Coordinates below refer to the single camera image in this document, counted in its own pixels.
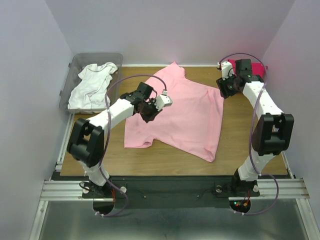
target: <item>gray bin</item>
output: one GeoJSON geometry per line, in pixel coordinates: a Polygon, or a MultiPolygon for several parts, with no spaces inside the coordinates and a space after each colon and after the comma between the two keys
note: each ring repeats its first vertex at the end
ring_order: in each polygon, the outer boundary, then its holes
{"type": "MultiPolygon", "coordinates": [[[[80,53],[73,57],[70,64],[70,69],[66,77],[63,91],[61,93],[61,99],[59,103],[59,108],[64,111],[69,111],[70,113],[77,114],[92,114],[99,113],[104,109],[68,109],[69,98],[71,96],[72,90],[82,81],[78,74],[84,69],[85,66],[89,64],[97,64],[101,66],[107,62],[114,63],[118,70],[112,74],[112,81],[110,82],[108,88],[114,84],[116,81],[120,80],[122,77],[122,61],[123,56],[120,53],[80,53]]],[[[112,89],[108,94],[110,98],[110,104],[112,105],[119,97],[119,84],[112,89]]]]}

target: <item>wooden table top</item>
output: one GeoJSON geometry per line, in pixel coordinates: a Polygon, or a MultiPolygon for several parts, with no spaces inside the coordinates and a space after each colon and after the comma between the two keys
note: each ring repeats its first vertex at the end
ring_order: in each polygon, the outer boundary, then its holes
{"type": "MultiPolygon", "coordinates": [[[[124,67],[123,76],[154,74],[160,67],[124,67]]],[[[214,67],[185,67],[187,79],[217,88],[216,80],[221,73],[214,67]]],[[[120,94],[134,91],[146,77],[125,80],[120,85],[120,94]]],[[[148,148],[124,148],[125,120],[111,130],[110,142],[103,159],[105,169],[112,176],[186,176],[186,175],[233,175],[248,156],[248,141],[253,108],[242,95],[236,94],[224,100],[223,120],[219,146],[213,162],[170,145],[154,140],[148,148]]],[[[76,114],[87,119],[90,115],[76,114]]],[[[287,170],[281,155],[272,159],[264,173],[286,175],[287,170]]],[[[82,166],[66,152],[61,176],[83,176],[82,166]]]]}

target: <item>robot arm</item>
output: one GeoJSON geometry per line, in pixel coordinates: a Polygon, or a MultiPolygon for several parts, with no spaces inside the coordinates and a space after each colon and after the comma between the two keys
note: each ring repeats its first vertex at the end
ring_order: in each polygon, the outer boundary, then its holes
{"type": "Polygon", "coordinates": [[[80,162],[95,185],[102,187],[106,183],[99,168],[110,178],[104,166],[100,165],[105,148],[104,136],[108,133],[108,111],[111,115],[111,129],[136,113],[146,123],[153,121],[163,108],[171,106],[172,100],[166,90],[156,98],[150,98],[152,91],[153,87],[141,82],[136,91],[121,95],[109,110],[87,120],[80,118],[74,123],[67,151],[80,162]]]}
{"type": "MultiPolygon", "coordinates": [[[[264,81],[259,75],[252,74],[250,59],[235,61],[235,74],[232,64],[227,61],[221,64],[220,70],[222,78],[216,82],[221,96],[226,99],[237,93],[243,93],[254,108],[264,81]]],[[[251,154],[256,169],[261,172],[272,158],[288,149],[294,118],[291,114],[283,113],[265,89],[255,113],[258,123],[251,136],[251,154]]],[[[244,164],[236,170],[234,184],[239,186],[243,181],[253,183],[257,179],[258,174],[248,156],[244,164]]]]}

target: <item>crumpled white fabric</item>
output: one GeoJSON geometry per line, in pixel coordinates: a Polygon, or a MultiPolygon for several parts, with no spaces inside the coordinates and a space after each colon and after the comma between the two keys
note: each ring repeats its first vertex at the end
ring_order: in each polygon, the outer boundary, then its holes
{"type": "Polygon", "coordinates": [[[78,74],[82,81],[72,90],[68,109],[105,109],[107,87],[112,80],[111,74],[117,70],[112,62],[101,66],[96,63],[87,65],[78,74]]]}

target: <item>gray wall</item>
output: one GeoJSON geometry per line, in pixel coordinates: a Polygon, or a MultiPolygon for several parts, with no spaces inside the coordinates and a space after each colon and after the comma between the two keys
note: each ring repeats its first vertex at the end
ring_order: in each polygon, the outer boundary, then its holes
{"type": "Polygon", "coordinates": [[[0,30],[0,239],[26,240],[66,126],[72,54],[43,0],[2,1],[0,30]]]}
{"type": "Polygon", "coordinates": [[[125,64],[216,64],[262,57],[294,0],[46,0],[72,52],[125,64]]]}
{"type": "Polygon", "coordinates": [[[290,168],[303,177],[320,224],[320,1],[296,0],[263,58],[270,95],[295,118],[290,168]]]}

